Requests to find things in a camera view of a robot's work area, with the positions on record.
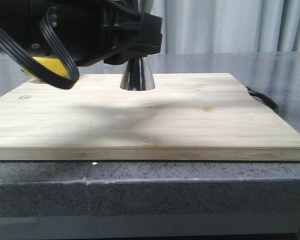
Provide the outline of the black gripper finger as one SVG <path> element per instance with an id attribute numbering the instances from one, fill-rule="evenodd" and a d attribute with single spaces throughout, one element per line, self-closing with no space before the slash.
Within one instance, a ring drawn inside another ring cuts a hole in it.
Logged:
<path id="1" fill-rule="evenodd" d="M 119 52 L 104 59 L 105 64 L 121 65 L 133 58 L 146 57 L 161 51 L 163 19 L 149 13 L 143 14 L 142 17 L 138 36 L 124 37 L 123 46 L 119 47 Z"/>

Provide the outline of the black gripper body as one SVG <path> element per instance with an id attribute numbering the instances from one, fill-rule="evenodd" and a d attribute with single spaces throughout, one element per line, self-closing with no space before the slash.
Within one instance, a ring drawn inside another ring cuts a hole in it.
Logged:
<path id="1" fill-rule="evenodd" d="M 58 58 L 40 23 L 45 21 L 79 67 L 119 65 L 119 48 L 106 19 L 113 0 L 0 0 L 0 28 L 32 57 Z"/>

